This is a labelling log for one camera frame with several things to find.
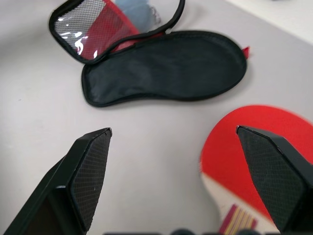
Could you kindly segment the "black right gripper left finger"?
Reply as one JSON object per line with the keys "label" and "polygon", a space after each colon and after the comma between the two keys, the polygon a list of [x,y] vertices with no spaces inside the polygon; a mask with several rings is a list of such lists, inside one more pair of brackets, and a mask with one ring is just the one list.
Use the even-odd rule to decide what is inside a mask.
{"label": "black right gripper left finger", "polygon": [[111,128],[104,128],[78,138],[3,235],[86,235],[103,187],[111,137]]}

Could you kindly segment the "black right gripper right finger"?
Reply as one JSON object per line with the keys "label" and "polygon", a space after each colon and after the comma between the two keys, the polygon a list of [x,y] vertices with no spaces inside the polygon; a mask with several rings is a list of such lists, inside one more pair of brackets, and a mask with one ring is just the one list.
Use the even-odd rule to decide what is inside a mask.
{"label": "black right gripper right finger", "polygon": [[313,233],[313,164],[275,133],[238,126],[252,182],[277,229]]}

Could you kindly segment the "red table tennis paddle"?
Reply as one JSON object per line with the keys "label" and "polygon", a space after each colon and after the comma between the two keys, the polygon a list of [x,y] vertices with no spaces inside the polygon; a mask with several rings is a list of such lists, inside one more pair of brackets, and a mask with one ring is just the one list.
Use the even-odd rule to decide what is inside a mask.
{"label": "red table tennis paddle", "polygon": [[276,107],[243,106],[215,125],[201,151],[201,180],[219,209],[219,232],[234,235],[246,228],[263,234],[275,233],[278,230],[249,175],[236,134],[238,125],[267,130],[286,138],[313,164],[313,122]]}

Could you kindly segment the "red and black paddle case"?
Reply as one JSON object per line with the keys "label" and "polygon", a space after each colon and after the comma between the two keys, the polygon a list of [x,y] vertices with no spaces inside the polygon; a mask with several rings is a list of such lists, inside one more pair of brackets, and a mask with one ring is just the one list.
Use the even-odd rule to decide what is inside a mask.
{"label": "red and black paddle case", "polygon": [[185,0],[149,0],[155,26],[141,33],[114,0],[67,0],[48,27],[84,64],[81,84],[94,107],[139,99],[198,101],[235,87],[247,70],[248,48],[210,31],[174,31]]}

